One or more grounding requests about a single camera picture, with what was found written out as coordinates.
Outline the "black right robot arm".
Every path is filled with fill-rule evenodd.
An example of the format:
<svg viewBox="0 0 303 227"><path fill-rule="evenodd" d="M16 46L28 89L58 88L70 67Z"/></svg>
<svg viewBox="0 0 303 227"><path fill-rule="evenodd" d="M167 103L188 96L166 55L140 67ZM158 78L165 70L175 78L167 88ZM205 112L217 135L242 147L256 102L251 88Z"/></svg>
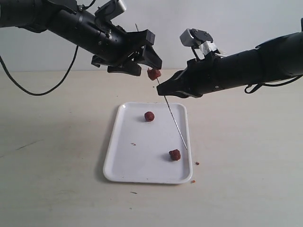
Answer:
<svg viewBox="0 0 303 227"><path fill-rule="evenodd" d="M252 86L255 92L272 82L303 75L303 34L284 35L256 48L220 57L208 53L204 59L191 59L184 70L157 86L160 96L199 98L225 89Z"/></svg>

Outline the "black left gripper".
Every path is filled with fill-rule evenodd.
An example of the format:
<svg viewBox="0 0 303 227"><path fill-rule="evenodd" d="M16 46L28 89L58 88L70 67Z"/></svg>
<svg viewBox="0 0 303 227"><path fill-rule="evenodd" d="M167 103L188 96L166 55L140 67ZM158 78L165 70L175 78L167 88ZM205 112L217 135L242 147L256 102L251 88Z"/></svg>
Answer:
<svg viewBox="0 0 303 227"><path fill-rule="evenodd" d="M102 35L99 50L91 64L108 66L108 73L123 73L140 76L142 68L138 64L161 70L162 59L153 49L155 34L150 30L127 32L111 22L96 22Z"/></svg>

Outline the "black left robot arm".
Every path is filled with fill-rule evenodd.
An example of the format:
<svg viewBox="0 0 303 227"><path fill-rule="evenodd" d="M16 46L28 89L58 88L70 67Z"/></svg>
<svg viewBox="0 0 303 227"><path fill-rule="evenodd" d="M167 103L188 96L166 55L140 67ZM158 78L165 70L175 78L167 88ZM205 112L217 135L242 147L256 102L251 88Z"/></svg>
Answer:
<svg viewBox="0 0 303 227"><path fill-rule="evenodd" d="M127 32L111 22L125 11L122 0L110 0L94 14L75 0L2 0L0 26L51 31L93 54L91 64L107 66L109 73L140 76L142 64L160 70L154 33Z"/></svg>

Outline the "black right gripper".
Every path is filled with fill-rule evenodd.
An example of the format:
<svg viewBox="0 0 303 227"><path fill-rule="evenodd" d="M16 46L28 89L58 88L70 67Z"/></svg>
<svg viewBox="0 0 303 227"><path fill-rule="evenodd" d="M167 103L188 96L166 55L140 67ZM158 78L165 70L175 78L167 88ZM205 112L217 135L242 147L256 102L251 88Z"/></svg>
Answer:
<svg viewBox="0 0 303 227"><path fill-rule="evenodd" d="M204 94L227 89L227 58L218 56L187 62L184 70L156 87L159 96L200 98Z"/></svg>

